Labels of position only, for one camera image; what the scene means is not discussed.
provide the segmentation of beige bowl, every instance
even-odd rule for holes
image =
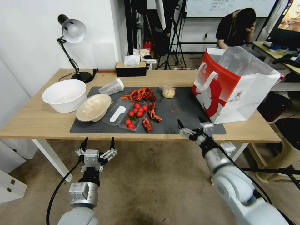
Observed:
[[[104,117],[112,99],[106,94],[89,97],[76,111],[76,118],[82,122],[97,122]]]

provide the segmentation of black tissue box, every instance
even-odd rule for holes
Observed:
[[[125,66],[124,62],[117,62],[116,72],[118,77],[141,77],[146,76],[146,62],[140,62],[139,65]]]

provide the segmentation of plastic cup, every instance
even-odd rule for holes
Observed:
[[[107,85],[100,88],[99,93],[100,94],[112,95],[114,93],[117,93],[117,92],[123,91],[123,90],[124,90],[123,82],[121,81],[120,78],[116,78],[112,82],[110,82]]]

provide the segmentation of paper shopping bag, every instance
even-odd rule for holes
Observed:
[[[241,47],[207,48],[192,88],[214,124],[250,118],[280,73]]]

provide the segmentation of lamp arm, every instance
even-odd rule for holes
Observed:
[[[68,52],[66,51],[65,47],[63,46],[64,43],[66,43],[67,41],[62,39],[62,37],[57,39],[57,42],[59,43],[59,45],[62,47],[63,51],[65,52],[65,54],[67,55],[69,62],[71,63],[71,65],[74,67],[75,71],[76,71],[76,75],[77,75],[77,79],[80,80],[80,72],[79,72],[79,66],[77,65],[77,63],[74,61],[74,59],[72,59]]]

